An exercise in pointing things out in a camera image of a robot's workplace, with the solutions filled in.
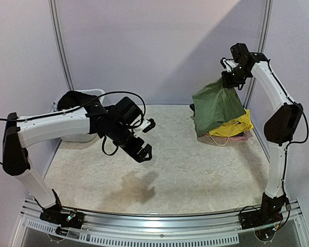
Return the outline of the green garment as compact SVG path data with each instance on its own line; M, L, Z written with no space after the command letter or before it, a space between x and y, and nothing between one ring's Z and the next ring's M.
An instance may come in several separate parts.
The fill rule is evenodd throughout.
M236 90L224 87L221 78L194 93L192 100L199 137L246 113Z

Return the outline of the yellow shorts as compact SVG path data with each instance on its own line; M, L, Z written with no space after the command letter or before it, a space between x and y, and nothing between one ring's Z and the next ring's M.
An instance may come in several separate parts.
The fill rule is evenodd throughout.
M245 109L245 112L246 113L244 115L223 123L220 127L206 133L206 135L228 138L241 134L242 132L252 130L254 126L250 118L250 111Z

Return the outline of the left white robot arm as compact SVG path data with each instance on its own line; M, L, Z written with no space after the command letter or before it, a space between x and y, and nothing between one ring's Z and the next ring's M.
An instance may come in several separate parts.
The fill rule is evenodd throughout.
M27 148L51 139L70 135L98 135L111 139L117 149L122 149L136 162L152 158L152 147L145 144L139 133L146 133L156 125L145 117L146 108L139 106L126 95L115 105L104 107L100 99L106 96L69 91L58 102L52 113L34 116L17 116L10 113L5 122L0 165L4 172L19 180L34 197L38 205L55 223L66 219L55 191L47 186L33 169Z

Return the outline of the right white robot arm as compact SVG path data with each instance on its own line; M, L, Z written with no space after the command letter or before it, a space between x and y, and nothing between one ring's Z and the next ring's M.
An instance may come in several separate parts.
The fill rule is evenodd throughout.
M258 223L267 224L288 201L284 190L288 147L295 143L293 135L300 118L304 116L303 106L294 101L264 54L246 52L232 59L222 58L220 63L224 68L221 73L224 87L240 88L246 79L255 78L274 110L264 124L270 152L269 177L262 195L261 209L256 212Z

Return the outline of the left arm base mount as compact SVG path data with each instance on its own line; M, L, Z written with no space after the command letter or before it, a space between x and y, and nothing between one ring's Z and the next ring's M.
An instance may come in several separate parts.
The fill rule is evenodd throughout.
M77 209L63 209L57 193L53 189L52 192L55 196L55 203L53 206L44 208L38 203L38 205L42 208L40 219L49 223L60 225L62 228L71 227L81 229L84 223L85 214Z

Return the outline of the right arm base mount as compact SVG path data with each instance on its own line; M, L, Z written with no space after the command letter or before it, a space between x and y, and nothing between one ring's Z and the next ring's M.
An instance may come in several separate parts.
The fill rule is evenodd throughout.
M274 198L263 193L260 208L245 206L239 211L238 220L243 230L276 222L281 224L284 221L281 213L283 206L290 210L289 199L285 193Z

